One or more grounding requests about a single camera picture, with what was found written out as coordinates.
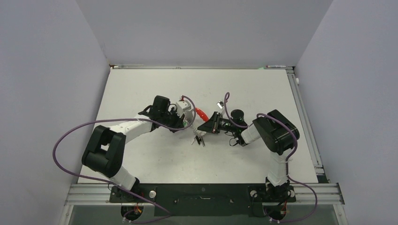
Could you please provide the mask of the steel key holder red handle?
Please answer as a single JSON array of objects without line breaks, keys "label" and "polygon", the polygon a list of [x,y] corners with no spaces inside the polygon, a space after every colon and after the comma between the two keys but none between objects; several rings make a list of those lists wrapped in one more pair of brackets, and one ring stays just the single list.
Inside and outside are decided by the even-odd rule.
[{"label": "steel key holder red handle", "polygon": [[195,108],[193,112],[193,119],[191,122],[188,122],[188,125],[190,124],[190,128],[193,129],[194,135],[198,136],[204,136],[206,132],[203,131],[198,131],[198,126],[202,125],[203,123],[207,122],[209,120],[208,116],[199,108]]}]

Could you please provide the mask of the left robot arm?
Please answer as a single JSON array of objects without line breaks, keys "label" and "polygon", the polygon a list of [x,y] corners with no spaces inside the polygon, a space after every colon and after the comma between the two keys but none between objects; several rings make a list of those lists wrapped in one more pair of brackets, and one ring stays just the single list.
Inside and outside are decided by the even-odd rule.
[{"label": "left robot arm", "polygon": [[139,179],[122,165],[125,145],[133,139],[159,127],[175,133],[186,129],[184,119],[195,117],[195,106],[186,97],[174,104],[170,99],[156,96],[153,103],[130,120],[105,127],[98,125],[88,141],[82,164],[122,187],[122,196],[129,202],[139,198]]}]

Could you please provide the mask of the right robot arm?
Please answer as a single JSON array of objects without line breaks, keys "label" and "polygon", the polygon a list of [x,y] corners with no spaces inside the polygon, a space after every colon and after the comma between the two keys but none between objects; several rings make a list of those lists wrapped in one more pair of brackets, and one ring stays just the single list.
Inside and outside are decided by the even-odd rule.
[{"label": "right robot arm", "polygon": [[288,177],[288,161],[297,149],[300,134],[278,110],[268,114],[259,113],[251,125],[245,122],[244,112],[240,109],[233,110],[227,118],[215,112],[198,130],[211,134],[221,131],[231,133],[236,144],[240,146],[247,146],[261,139],[270,150],[270,169],[265,180],[266,197],[272,201],[280,197],[294,197]]}]

